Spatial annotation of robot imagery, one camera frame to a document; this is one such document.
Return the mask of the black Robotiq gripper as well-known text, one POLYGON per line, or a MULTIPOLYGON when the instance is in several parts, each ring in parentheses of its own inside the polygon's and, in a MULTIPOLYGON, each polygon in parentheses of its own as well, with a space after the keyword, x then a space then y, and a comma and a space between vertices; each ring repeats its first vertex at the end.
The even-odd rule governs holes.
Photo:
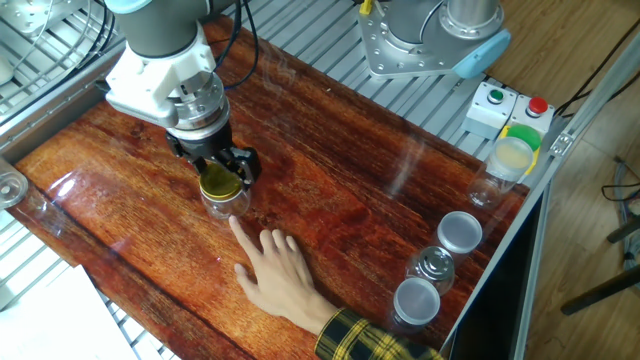
POLYGON ((262 172, 259 156, 254 148, 234 147, 229 122, 217 130, 204 128, 203 132, 187 131, 182 137, 167 131, 165 139, 171 152, 178 158, 184 158, 198 175, 206 170, 205 159, 216 159, 240 181, 244 190, 249 190, 262 172))

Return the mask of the bare human hand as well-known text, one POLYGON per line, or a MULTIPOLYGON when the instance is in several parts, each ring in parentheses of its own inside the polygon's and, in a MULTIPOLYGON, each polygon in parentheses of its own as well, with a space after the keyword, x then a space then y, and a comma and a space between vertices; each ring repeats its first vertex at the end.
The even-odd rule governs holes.
POLYGON ((234 266, 236 279, 247 299, 264 312, 283 317, 319 335, 337 308, 315 288, 312 276, 294 238, 281 230, 260 232, 256 247, 234 216, 230 228, 253 268, 234 266))

